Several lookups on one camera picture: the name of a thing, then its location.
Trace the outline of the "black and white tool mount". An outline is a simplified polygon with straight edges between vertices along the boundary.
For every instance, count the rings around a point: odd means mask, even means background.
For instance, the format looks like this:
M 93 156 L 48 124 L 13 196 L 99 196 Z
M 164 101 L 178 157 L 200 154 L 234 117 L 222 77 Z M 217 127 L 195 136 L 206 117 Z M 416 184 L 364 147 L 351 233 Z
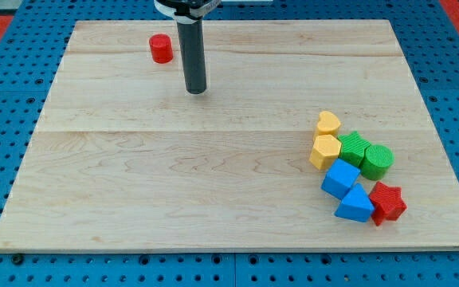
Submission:
M 222 0 L 154 0 L 157 11 L 184 25 L 202 20 L 221 3 Z

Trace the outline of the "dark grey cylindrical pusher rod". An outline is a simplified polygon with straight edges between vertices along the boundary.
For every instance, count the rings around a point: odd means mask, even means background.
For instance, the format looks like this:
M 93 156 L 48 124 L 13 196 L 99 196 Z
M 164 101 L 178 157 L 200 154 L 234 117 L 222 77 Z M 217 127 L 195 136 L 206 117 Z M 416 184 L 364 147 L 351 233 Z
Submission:
M 177 24 L 186 90 L 201 94 L 207 89 L 202 20 Z

